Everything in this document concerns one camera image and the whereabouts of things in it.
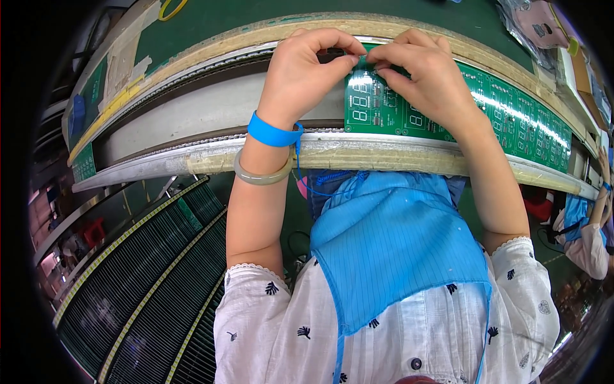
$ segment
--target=green floor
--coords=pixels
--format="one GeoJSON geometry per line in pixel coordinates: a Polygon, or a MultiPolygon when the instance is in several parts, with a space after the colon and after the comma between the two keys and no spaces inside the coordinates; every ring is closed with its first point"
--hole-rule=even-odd
{"type": "MultiPolygon", "coordinates": [[[[214,191],[222,204],[228,204],[233,180],[233,172],[211,176],[209,187],[214,191]]],[[[473,193],[470,183],[467,183],[460,197],[459,212],[467,221],[467,225],[473,232],[475,238],[479,241],[482,237],[482,229],[480,218],[478,217],[475,204],[473,203],[473,193]]],[[[294,178],[291,178],[288,182],[286,215],[284,217],[284,225],[280,237],[284,254],[284,266],[290,274],[292,274],[292,266],[296,257],[306,254],[309,251],[308,239],[304,235],[295,232],[301,231],[309,233],[312,225],[313,221],[307,212],[307,201],[298,191],[294,178]]],[[[552,284],[551,292],[554,296],[566,282],[570,281],[573,276],[580,272],[580,269],[566,258],[565,255],[562,255],[561,252],[553,250],[556,249],[557,246],[547,242],[546,234],[543,233],[543,231],[539,231],[538,233],[540,225],[537,220],[530,217],[529,225],[531,228],[531,239],[533,239],[533,246],[535,247],[535,258],[548,269],[552,284]]]]}

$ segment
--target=red stool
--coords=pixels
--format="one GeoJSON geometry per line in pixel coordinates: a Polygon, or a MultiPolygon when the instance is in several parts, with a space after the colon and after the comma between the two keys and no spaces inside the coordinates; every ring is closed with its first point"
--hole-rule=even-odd
{"type": "Polygon", "coordinates": [[[99,217],[94,222],[87,223],[79,230],[79,235],[90,248],[94,248],[104,239],[103,219],[99,217]]]}

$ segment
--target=hand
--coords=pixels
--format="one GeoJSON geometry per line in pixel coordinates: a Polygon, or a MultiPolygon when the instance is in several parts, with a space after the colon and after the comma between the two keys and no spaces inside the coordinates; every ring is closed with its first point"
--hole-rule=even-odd
{"type": "Polygon", "coordinates": [[[392,90],[452,135],[478,126],[477,120],[484,121],[481,126],[490,128],[452,59],[445,38],[433,40],[417,29],[409,29],[393,43],[371,49],[367,61],[377,62],[375,69],[392,90]],[[405,68],[411,80],[390,69],[391,64],[405,68]]]}
{"type": "Polygon", "coordinates": [[[275,48],[256,114],[276,128],[291,130],[366,53],[355,37],[335,28],[296,30],[275,48]],[[329,47],[348,54],[320,64],[316,54],[329,47]]]}
{"type": "Polygon", "coordinates": [[[599,147],[599,165],[601,166],[601,176],[604,182],[610,183],[610,161],[608,159],[608,150],[605,147],[599,147]]]}

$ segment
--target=person's right hand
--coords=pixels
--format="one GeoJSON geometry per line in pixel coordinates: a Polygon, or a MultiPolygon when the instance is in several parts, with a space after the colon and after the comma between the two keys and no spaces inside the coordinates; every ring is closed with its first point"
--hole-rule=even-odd
{"type": "Polygon", "coordinates": [[[610,161],[608,159],[608,152],[606,148],[599,147],[599,165],[601,166],[601,176],[604,182],[610,183],[610,161]]]}
{"type": "Polygon", "coordinates": [[[375,69],[393,91],[453,136],[477,126],[476,120],[484,121],[481,126],[490,128],[488,118],[484,119],[452,59],[445,38],[433,40],[417,29],[409,29],[393,43],[371,49],[367,61],[377,62],[375,69]],[[405,68],[411,80],[390,69],[391,64],[405,68]]]}

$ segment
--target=stacked circuit boards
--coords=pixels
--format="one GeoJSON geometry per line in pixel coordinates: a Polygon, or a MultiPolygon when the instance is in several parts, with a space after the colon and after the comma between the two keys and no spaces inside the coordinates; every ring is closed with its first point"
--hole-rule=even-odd
{"type": "MultiPolygon", "coordinates": [[[[364,46],[367,51],[376,47],[364,46]]],[[[567,173],[572,132],[558,116],[513,85],[473,66],[457,64],[506,154],[567,173]]],[[[455,141],[445,128],[392,91],[364,57],[346,77],[345,130],[455,141]]]]}

